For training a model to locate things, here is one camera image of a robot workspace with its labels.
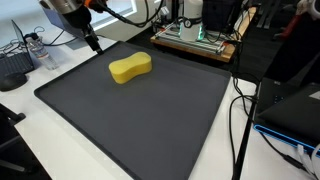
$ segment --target desk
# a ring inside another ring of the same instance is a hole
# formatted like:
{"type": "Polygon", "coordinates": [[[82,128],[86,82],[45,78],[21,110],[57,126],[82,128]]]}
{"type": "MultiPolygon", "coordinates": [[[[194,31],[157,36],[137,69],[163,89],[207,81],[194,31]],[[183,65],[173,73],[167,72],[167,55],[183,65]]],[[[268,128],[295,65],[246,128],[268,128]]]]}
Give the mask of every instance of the desk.
{"type": "MultiPolygon", "coordinates": [[[[239,33],[241,36],[243,36],[246,32],[246,30],[249,27],[249,24],[254,17],[256,13],[256,8],[250,8],[249,9],[249,15],[245,16],[240,24],[239,27],[239,33]]],[[[192,47],[184,46],[183,44],[178,44],[175,42],[168,42],[168,41],[162,41],[160,39],[157,39],[155,36],[151,37],[150,41],[154,44],[161,45],[161,46],[166,46],[169,48],[177,49],[180,51],[196,54],[199,56],[204,56],[210,59],[222,61],[222,62],[229,62],[231,58],[233,57],[234,52],[236,51],[235,47],[233,45],[228,45],[225,47],[223,52],[220,55],[217,55],[214,52],[207,52],[207,51],[202,51],[199,49],[194,49],[192,47]]]]}
{"type": "MultiPolygon", "coordinates": [[[[108,39],[100,40],[103,49],[114,43],[115,41],[108,39]]],[[[24,86],[7,93],[0,93],[1,103],[14,112],[23,112],[27,116],[15,128],[52,179],[132,179],[85,136],[33,94],[39,86],[96,53],[88,46],[78,50],[72,50],[65,45],[47,49],[60,64],[58,69],[48,71],[41,66],[28,74],[29,81],[24,86]]],[[[241,80],[239,86],[244,94],[249,95],[252,95],[256,88],[254,84],[241,80]]],[[[232,99],[236,96],[238,94],[230,82],[190,179],[231,179],[232,156],[228,136],[228,110],[232,99]]],[[[238,152],[247,122],[241,101],[234,104],[232,116],[234,144],[238,152]]]]}

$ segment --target floor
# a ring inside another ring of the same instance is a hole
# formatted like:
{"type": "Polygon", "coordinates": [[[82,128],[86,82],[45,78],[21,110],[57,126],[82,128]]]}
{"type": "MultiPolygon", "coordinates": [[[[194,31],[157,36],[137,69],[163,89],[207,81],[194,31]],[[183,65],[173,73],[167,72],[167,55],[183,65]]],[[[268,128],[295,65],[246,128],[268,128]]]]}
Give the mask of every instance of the floor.
{"type": "MultiPolygon", "coordinates": [[[[285,26],[292,13],[277,13],[277,18],[275,18],[271,24],[269,30],[258,29],[255,24],[252,24],[245,36],[244,50],[241,54],[241,61],[239,65],[239,72],[251,73],[258,78],[261,78],[265,73],[267,67],[272,61],[272,58],[276,54],[277,50],[281,46],[281,41],[273,42],[271,38],[274,33],[279,31],[279,28],[285,26]]],[[[134,38],[130,39],[128,42],[142,46],[145,48],[153,49],[159,51],[159,48],[155,47],[151,42],[150,38],[154,35],[151,28],[145,30],[134,38]]],[[[178,54],[170,49],[160,49],[164,53],[169,53],[174,56],[178,54]]],[[[217,68],[228,70],[233,66],[233,63],[222,63],[218,61],[213,61],[210,59],[205,59],[199,56],[192,56],[185,54],[181,56],[187,60],[196,61],[199,63],[204,63],[209,66],[214,66],[217,68]]],[[[298,84],[301,75],[294,78],[293,84],[298,84]]],[[[5,140],[8,140],[17,135],[17,132],[13,127],[9,127],[8,124],[0,123],[0,144],[5,140]]],[[[50,177],[40,165],[34,154],[30,151],[28,146],[22,141],[17,145],[12,146],[10,149],[2,152],[0,154],[0,159],[8,160],[12,163],[17,163],[22,166],[33,166],[37,165],[38,169],[32,174],[17,173],[12,170],[8,170],[0,167],[0,179],[1,180],[48,180],[50,177]]]]}

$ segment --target sponge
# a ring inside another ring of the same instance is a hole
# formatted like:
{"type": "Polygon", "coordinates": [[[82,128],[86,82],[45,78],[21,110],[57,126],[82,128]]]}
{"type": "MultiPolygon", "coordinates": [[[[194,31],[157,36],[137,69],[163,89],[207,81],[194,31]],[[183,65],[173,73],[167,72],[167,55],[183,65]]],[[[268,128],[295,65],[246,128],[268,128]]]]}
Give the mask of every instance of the sponge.
{"type": "Polygon", "coordinates": [[[150,72],[151,69],[151,57],[145,52],[137,52],[109,64],[111,75],[118,84],[124,84],[137,75],[150,72]]]}

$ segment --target water bottle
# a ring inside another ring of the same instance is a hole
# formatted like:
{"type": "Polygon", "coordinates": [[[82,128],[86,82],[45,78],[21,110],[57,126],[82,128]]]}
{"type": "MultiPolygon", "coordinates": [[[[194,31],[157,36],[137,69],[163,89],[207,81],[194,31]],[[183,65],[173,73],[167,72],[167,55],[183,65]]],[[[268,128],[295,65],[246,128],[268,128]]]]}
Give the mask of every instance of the water bottle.
{"type": "Polygon", "coordinates": [[[29,50],[48,70],[54,70],[59,67],[56,61],[47,52],[39,37],[27,37],[26,41],[29,50]]]}

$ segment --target wooden board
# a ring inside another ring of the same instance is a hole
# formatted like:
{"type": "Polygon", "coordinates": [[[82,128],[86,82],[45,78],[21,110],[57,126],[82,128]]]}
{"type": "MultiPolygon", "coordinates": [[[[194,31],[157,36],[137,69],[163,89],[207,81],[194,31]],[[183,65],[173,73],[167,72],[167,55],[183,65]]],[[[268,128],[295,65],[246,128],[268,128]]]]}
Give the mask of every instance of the wooden board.
{"type": "MultiPolygon", "coordinates": [[[[255,15],[257,9],[255,7],[250,8],[249,9],[249,15],[247,15],[246,17],[243,18],[243,21],[239,27],[239,33],[241,34],[241,36],[244,35],[244,33],[246,32],[246,30],[249,27],[249,24],[253,18],[253,16],[255,15]]],[[[189,52],[192,54],[196,54],[196,55],[200,55],[200,56],[204,56],[210,59],[215,59],[218,61],[223,61],[223,62],[229,62],[230,59],[233,56],[233,53],[235,52],[235,47],[233,45],[228,45],[225,50],[221,53],[221,55],[217,55],[215,53],[208,53],[206,51],[201,51],[198,49],[193,49],[190,47],[186,47],[180,44],[176,44],[176,43],[170,43],[167,41],[161,41],[159,39],[157,39],[155,36],[151,37],[150,41],[154,44],[158,44],[158,45],[162,45],[162,46],[166,46],[166,47],[170,47],[170,48],[174,48],[174,49],[178,49],[181,51],[185,51],[185,52],[189,52]]]]}

